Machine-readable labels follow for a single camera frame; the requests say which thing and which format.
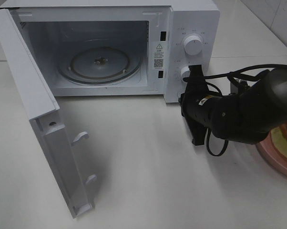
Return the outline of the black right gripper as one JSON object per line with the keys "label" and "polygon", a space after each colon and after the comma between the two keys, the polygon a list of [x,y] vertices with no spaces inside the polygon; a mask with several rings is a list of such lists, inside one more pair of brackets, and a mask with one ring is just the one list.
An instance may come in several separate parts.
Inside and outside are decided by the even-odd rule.
{"label": "black right gripper", "polygon": [[201,65],[190,65],[189,76],[183,78],[186,89],[181,94],[182,115],[192,135],[192,144],[203,146],[207,128],[225,130],[226,96],[208,89]]}

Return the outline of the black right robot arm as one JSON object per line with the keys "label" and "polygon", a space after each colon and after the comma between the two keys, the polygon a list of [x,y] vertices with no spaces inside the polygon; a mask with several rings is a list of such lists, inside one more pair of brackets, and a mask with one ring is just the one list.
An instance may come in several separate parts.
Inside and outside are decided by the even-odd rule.
{"label": "black right robot arm", "polygon": [[[194,145],[204,144],[208,130],[226,141],[256,144],[287,122],[287,65],[254,65],[212,76],[204,76],[200,65],[189,68],[180,106]],[[236,93],[208,89],[208,79],[222,77],[237,88]]]}

